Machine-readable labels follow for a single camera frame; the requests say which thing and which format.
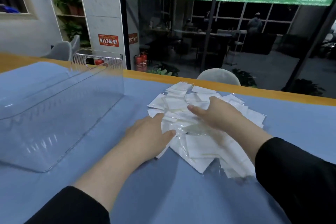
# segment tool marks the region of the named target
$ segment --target red fire extinguisher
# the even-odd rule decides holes
[[[146,52],[141,52],[140,57],[142,58],[142,71],[147,72],[147,53]]]
[[[135,61],[135,70],[142,72],[142,64],[143,64],[142,57],[140,55],[135,55],[134,61]]]

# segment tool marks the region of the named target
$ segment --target clear plastic bin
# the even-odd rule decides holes
[[[75,54],[67,72],[0,99],[0,162],[48,171],[123,95],[122,58]]]

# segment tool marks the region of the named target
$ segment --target blue tablecloth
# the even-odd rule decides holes
[[[41,62],[2,73],[0,89],[17,90],[63,70]],[[73,184],[120,140],[126,127],[147,115],[146,105],[169,86],[124,81],[125,97],[51,171],[36,174],[0,166],[1,223],[25,222],[63,187]],[[237,96],[267,115],[267,132],[336,163],[336,107]],[[227,179],[217,164],[200,175],[168,149],[162,158],[143,164],[129,177],[111,212],[111,223],[289,223],[258,182]]]

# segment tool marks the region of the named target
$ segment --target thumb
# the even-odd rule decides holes
[[[167,132],[165,132],[162,135],[162,140],[165,142],[165,145],[167,145],[171,139],[173,139],[173,137],[176,135],[176,131],[175,130],[169,130]]]
[[[206,114],[206,110],[203,110],[202,108],[199,108],[198,106],[195,105],[188,105],[187,108],[189,111],[191,111],[193,114],[199,117],[202,117]]]

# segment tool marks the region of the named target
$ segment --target terracotta pot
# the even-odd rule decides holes
[[[78,15],[78,8],[74,5],[68,5],[71,15]]]
[[[78,7],[78,15],[84,16],[84,9],[83,9],[83,7]]]

